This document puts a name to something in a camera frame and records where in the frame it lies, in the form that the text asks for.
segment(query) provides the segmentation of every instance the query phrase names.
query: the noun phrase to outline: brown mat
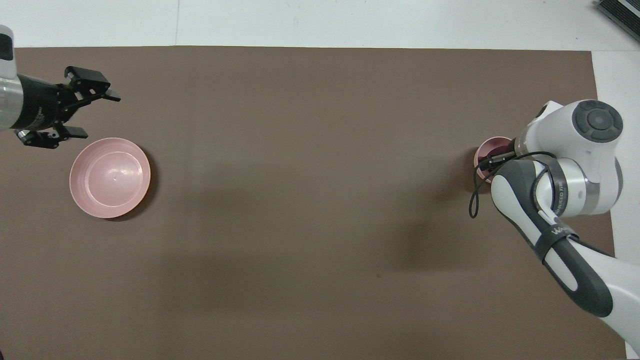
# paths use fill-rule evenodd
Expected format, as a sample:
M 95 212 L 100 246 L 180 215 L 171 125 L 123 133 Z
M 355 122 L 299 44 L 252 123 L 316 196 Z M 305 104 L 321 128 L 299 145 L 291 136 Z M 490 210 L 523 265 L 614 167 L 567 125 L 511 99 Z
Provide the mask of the brown mat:
M 19 49 L 103 71 L 121 103 L 55 151 L 0 133 L 7 359 L 601 359 L 624 344 L 561 291 L 485 190 L 475 148 L 596 97 L 589 53 Z M 68 190 L 90 142 L 152 160 L 115 221 Z M 567 221 L 612 251 L 608 215 Z

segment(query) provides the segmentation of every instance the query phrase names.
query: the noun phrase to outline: white floor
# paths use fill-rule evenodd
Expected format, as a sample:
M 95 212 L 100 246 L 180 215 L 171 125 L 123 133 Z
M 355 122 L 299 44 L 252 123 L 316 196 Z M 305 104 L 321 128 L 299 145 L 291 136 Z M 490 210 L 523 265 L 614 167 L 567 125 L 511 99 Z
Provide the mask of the white floor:
M 591 0 L 2 0 L 17 47 L 240 45 L 593 51 L 598 98 L 625 118 L 616 253 L 640 265 L 640 43 Z M 637 357 L 627 348 L 629 357 Z

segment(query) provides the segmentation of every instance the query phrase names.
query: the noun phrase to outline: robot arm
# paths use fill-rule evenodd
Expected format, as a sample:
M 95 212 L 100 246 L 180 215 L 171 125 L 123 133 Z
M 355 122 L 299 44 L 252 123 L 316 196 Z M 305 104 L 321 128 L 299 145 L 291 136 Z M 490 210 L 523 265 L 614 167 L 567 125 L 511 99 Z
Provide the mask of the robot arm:
M 577 125 L 582 120 L 590 125 L 586 131 Z M 620 131 L 597 139 L 604 138 L 597 131 L 616 126 Z M 505 162 L 493 178 L 492 199 L 576 305 L 601 318 L 637 352 L 640 268 L 584 243 L 559 219 L 602 213 L 615 203 L 621 177 L 613 149 L 620 133 L 620 116 L 603 102 L 548 103 L 515 140 L 514 150 L 518 155 L 547 151 L 557 159 L 535 155 Z
M 65 77 L 65 83 L 54 85 L 18 74 L 13 33 L 0 25 L 0 128 L 14 129 L 24 145 L 48 149 L 69 138 L 86 138 L 82 128 L 64 123 L 94 100 L 120 98 L 98 71 L 69 66 Z M 49 128 L 52 131 L 40 131 Z

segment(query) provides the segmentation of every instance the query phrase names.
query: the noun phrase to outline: pink bowl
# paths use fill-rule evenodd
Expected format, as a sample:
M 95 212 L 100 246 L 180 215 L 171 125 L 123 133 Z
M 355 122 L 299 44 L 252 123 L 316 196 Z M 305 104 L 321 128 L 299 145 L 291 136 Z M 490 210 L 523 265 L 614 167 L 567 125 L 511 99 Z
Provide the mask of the pink bowl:
M 476 150 L 476 154 L 474 155 L 474 168 L 478 166 L 478 162 L 480 161 L 480 159 L 489 155 L 490 152 L 494 151 L 495 149 L 498 149 L 499 147 L 503 147 L 503 146 L 505 147 L 509 145 L 510 142 L 511 142 L 511 139 L 506 138 L 504 136 L 494 136 L 493 138 L 489 138 L 485 140 L 482 143 L 482 145 L 478 147 L 478 150 Z M 487 170 L 480 171 L 480 169 L 477 169 L 476 173 L 478 174 L 480 179 L 484 179 L 484 177 L 489 175 L 490 172 Z M 491 183 L 492 179 L 493 179 L 493 176 L 489 177 L 486 180 L 486 182 Z
M 122 138 L 105 138 L 87 146 L 71 167 L 69 189 L 89 215 L 115 218 L 135 208 L 151 180 L 145 153 Z

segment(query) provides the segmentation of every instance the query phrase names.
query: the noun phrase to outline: velcro strap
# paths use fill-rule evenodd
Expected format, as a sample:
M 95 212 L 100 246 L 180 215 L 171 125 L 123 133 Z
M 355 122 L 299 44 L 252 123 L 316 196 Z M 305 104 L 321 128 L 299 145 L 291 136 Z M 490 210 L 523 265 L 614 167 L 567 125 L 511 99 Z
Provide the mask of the velcro strap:
M 545 256 L 547 256 L 547 253 L 549 252 L 551 247 L 554 246 L 554 244 L 558 240 L 563 239 L 569 235 L 573 235 L 576 238 L 578 237 L 575 234 L 575 231 L 573 231 L 573 229 L 571 227 L 568 227 L 567 225 L 564 225 L 564 224 L 552 225 L 546 228 L 540 234 L 538 241 L 533 247 L 533 251 L 535 251 L 536 256 L 538 257 L 538 259 L 540 259 L 540 261 L 544 261 Z

